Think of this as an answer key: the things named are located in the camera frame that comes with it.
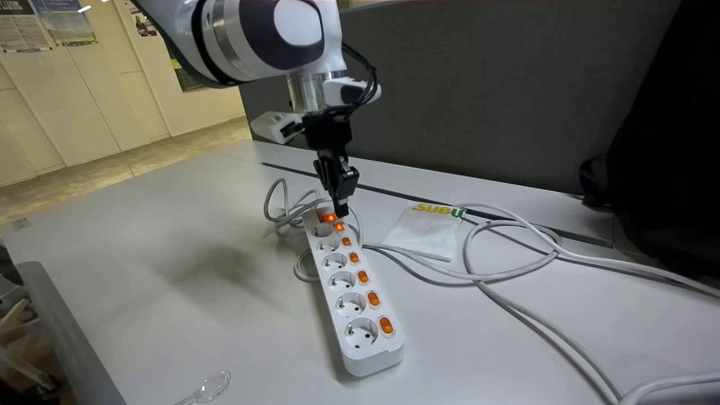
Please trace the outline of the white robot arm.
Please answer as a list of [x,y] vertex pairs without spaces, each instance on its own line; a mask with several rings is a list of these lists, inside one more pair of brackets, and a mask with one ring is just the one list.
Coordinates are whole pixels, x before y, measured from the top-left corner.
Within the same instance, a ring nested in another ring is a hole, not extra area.
[[352,114],[384,91],[379,70],[342,38],[336,0],[130,0],[180,66],[204,86],[289,82],[291,111],[251,122],[263,139],[298,135],[337,216],[350,214],[361,172],[350,162]]

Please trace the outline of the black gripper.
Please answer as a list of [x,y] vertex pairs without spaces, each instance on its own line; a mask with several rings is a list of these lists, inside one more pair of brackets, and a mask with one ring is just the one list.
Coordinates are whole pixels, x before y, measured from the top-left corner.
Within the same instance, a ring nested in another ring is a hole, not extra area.
[[344,114],[306,114],[304,135],[306,144],[318,153],[313,167],[334,201],[336,216],[350,216],[350,196],[355,187],[355,168],[346,156],[346,144],[352,141],[350,119]]

